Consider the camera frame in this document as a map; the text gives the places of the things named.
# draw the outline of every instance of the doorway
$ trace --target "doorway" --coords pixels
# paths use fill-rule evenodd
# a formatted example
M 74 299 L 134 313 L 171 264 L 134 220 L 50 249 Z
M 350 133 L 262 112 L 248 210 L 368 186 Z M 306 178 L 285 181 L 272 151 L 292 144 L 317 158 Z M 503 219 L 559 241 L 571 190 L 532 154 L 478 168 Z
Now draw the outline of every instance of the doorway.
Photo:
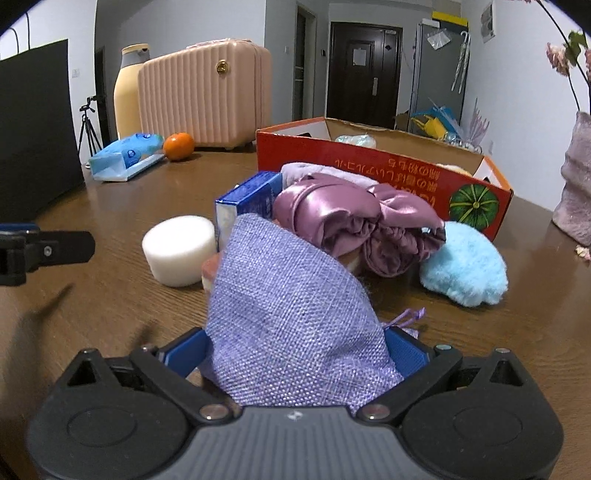
M 107 90 L 105 86 L 105 48 L 95 51 L 96 112 L 99 117 L 100 137 L 103 147 L 110 145 L 109 116 L 107 114 Z
M 402 28 L 333 22 L 330 39 L 327 116 L 394 128 Z
M 297 6 L 292 120 L 312 118 L 316 71 L 316 16 Z

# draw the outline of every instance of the refrigerator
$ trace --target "refrigerator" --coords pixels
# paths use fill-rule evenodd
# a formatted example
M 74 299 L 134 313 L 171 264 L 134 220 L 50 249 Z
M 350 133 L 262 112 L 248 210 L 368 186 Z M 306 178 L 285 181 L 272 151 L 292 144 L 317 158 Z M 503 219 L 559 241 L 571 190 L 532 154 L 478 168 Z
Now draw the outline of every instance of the refrigerator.
M 438 28 L 430 25 L 419 24 L 415 43 L 413 90 L 411 94 L 410 115 L 416 112 L 423 112 L 437 106 L 450 108 L 460 122 L 462 108 L 464 106 L 464 94 L 466 82 L 462 92 L 458 93 L 460 76 L 458 75 L 456 88 L 452 92 L 453 79 L 456 75 L 457 63 L 460 59 L 460 49 L 464 38 L 458 31 L 446 30 L 451 38 L 447 45 L 435 50 L 427 38 L 435 33 Z M 413 122 L 408 123 L 408 131 L 417 135 L 426 135 Z

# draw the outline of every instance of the wooden table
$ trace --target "wooden table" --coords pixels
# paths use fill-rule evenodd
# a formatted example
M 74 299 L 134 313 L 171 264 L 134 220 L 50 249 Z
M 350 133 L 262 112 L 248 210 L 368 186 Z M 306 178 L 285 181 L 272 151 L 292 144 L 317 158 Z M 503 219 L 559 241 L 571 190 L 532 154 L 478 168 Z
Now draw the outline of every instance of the wooden table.
M 141 240 L 161 220 L 212 218 L 213 201 L 256 171 L 253 153 L 201 153 L 162 164 L 127 184 L 87 181 L 38 219 L 43 229 L 84 229 L 96 239 L 90 263 L 45 268 L 26 285 L 0 288 L 0 453 L 23 480 L 34 471 L 25 424 L 48 388 L 86 346 L 125 355 L 163 344 L 206 319 L 200 286 L 166 288 L 152 278 Z M 495 241 L 509 272 L 496 307 L 463 309 L 425 291 L 415 274 L 370 277 L 378 316 L 426 307 L 421 339 L 467 355 L 514 350 L 558 413 L 566 441 L 553 479 L 588 476 L 591 458 L 591 270 L 550 213 L 514 199 Z

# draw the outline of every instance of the satin bow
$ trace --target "satin bow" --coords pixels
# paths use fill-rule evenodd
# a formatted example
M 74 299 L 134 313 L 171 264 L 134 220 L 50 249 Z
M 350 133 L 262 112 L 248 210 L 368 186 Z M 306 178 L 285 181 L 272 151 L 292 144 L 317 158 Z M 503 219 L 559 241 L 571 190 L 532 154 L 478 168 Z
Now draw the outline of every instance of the satin bow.
M 282 227 L 335 258 L 361 248 L 367 267 L 382 277 L 426 260 L 446 239 L 443 221 L 418 196 L 322 173 L 281 192 L 273 212 Z

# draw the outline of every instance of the red cardboard box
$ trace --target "red cardboard box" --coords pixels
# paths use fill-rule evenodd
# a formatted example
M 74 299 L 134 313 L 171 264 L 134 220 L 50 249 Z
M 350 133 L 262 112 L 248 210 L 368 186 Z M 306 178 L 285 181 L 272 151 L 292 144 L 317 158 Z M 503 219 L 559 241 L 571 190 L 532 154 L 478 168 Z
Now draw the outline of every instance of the red cardboard box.
M 377 149 L 334 142 L 341 135 L 369 134 Z M 443 220 L 467 223 L 493 240 L 513 190 L 494 162 L 483 155 L 406 132 L 313 118 L 256 133 L 259 170 L 280 171 L 308 162 L 351 171 L 389 183 L 429 202 Z M 437 164 L 456 165 L 472 176 Z

